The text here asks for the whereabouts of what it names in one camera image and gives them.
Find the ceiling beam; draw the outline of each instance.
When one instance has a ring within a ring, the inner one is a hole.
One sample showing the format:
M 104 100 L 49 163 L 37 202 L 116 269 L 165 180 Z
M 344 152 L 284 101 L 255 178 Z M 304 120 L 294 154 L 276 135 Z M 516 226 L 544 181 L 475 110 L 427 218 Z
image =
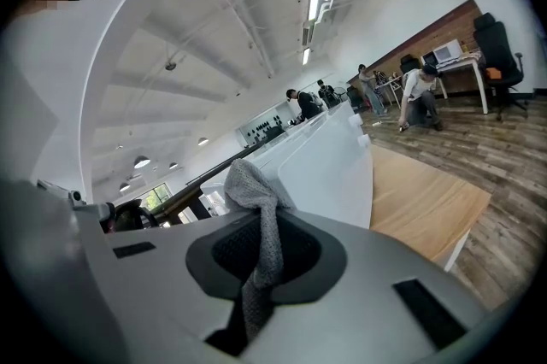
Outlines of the ceiling beam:
M 166 92 L 185 97 L 199 98 L 214 103 L 224 103 L 226 96 L 192 85 L 186 85 L 173 79 L 139 77 L 134 73 L 116 71 L 110 80 L 111 85 Z
M 204 114 L 164 115 L 150 114 L 143 116 L 128 116 L 126 118 L 107 118 L 99 120 L 97 128 L 139 126 L 144 124 L 160 124 L 165 122 L 201 122 L 207 118 Z
M 168 134 L 153 138 L 145 138 L 133 140 L 131 142 L 123 141 L 121 145 L 123 148 L 118 149 L 118 144 L 105 144 L 97 147 L 93 147 L 93 159 L 103 158 L 114 154 L 123 154 L 126 151 L 135 150 L 141 147 L 148 147 L 154 144 L 165 144 L 166 142 L 181 140 L 191 137 L 191 131 L 185 130 L 183 132 L 177 132 L 175 134 Z
M 262 41 L 260 33 L 256 29 L 255 21 L 247 9 L 245 2 L 240 0 L 225 0 L 228 6 L 233 10 L 239 24 L 244 29 L 250 42 L 255 46 L 255 53 L 260 65 L 265 68 L 266 74 L 271 79 L 275 75 L 274 67 L 270 62 L 270 57 Z M 220 9 L 223 9 L 222 4 L 218 4 Z
M 230 66 L 221 64 L 217 56 L 209 52 L 205 47 L 195 44 L 192 41 L 181 43 L 169 30 L 166 30 L 165 26 L 153 18 L 150 18 L 150 16 L 144 20 L 141 28 L 157 38 L 176 46 L 179 50 L 184 51 L 186 54 L 197 58 L 200 62 L 205 63 L 210 68 L 213 68 L 215 71 L 225 75 L 238 85 L 241 85 L 247 89 L 250 88 L 250 82 L 247 78 Z

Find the orange object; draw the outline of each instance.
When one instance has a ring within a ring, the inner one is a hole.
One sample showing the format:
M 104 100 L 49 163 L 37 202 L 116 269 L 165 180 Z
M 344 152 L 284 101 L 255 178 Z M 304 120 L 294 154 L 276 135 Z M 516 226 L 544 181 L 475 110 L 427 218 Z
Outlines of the orange object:
M 502 78 L 502 72 L 497 68 L 487 68 L 486 75 L 490 80 L 500 80 Z

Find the jeans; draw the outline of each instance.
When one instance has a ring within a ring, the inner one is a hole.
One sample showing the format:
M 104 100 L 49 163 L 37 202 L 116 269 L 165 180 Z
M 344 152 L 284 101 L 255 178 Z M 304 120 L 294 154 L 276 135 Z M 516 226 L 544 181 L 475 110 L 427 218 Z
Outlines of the jeans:
M 427 111 L 431 114 L 432 124 L 441 121 L 435 105 L 435 96 L 430 91 L 424 91 L 418 99 L 409 101 L 409 124 L 411 126 L 427 124 Z
M 378 96 L 374 93 L 374 91 L 367 85 L 362 86 L 363 91 L 365 92 L 365 95 L 368 98 L 368 101 L 373 106 L 373 112 L 375 114 L 383 114 L 384 113 L 384 106 L 382 106 L 382 103 L 380 102 Z

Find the black rectangular slot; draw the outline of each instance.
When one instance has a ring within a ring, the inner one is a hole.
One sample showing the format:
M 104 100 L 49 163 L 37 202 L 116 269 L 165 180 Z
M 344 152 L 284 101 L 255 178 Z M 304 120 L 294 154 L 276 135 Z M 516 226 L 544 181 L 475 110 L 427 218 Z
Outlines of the black rectangular slot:
M 437 349 L 445 348 L 466 333 L 419 280 L 399 282 L 393 288 Z
M 131 245 L 124 245 L 123 247 L 116 247 L 112 249 L 118 259 L 127 258 L 128 256 L 138 255 L 145 251 L 153 250 L 156 246 L 153 243 L 145 241 L 144 243 L 137 243 Z

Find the chair headrest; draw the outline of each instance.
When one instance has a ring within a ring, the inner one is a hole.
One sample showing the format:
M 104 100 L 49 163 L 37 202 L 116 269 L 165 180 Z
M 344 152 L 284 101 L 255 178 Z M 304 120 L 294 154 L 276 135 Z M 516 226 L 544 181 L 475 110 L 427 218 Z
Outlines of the chair headrest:
M 412 56 L 411 54 L 407 54 L 406 56 L 401 57 L 401 65 L 403 65 L 404 63 L 413 61 L 414 59 L 415 59 L 414 56 Z
M 475 30 L 482 30 L 489 26 L 493 26 L 496 23 L 494 16 L 490 13 L 484 13 L 482 16 L 475 18 L 473 24 L 475 25 Z

